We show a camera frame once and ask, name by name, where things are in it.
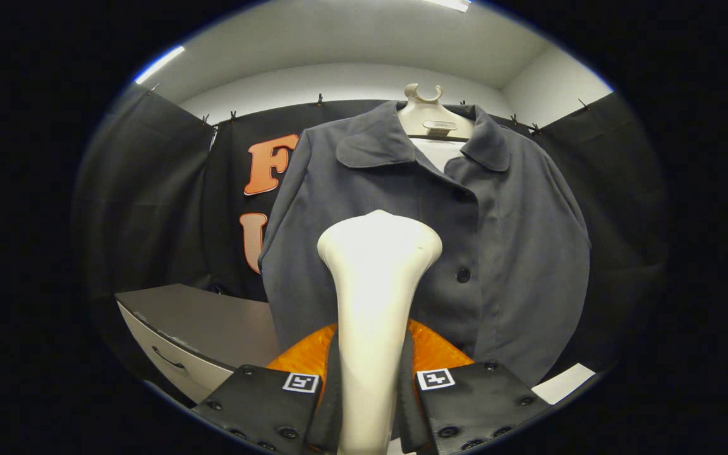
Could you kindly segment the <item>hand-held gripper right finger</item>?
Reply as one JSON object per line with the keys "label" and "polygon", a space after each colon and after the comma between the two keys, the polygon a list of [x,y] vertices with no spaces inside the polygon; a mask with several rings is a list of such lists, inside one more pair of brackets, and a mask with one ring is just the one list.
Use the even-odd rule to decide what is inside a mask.
{"label": "hand-held gripper right finger", "polygon": [[403,453],[459,454],[499,442],[550,408],[506,366],[476,362],[410,320],[397,383]]}

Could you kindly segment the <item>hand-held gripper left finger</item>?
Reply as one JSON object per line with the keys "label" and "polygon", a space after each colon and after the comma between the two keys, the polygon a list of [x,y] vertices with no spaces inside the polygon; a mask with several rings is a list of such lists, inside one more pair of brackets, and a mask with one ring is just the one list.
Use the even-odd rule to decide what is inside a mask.
{"label": "hand-held gripper left finger", "polygon": [[342,423],[337,325],[304,337],[268,366],[242,365],[195,414],[272,454],[335,454]]}

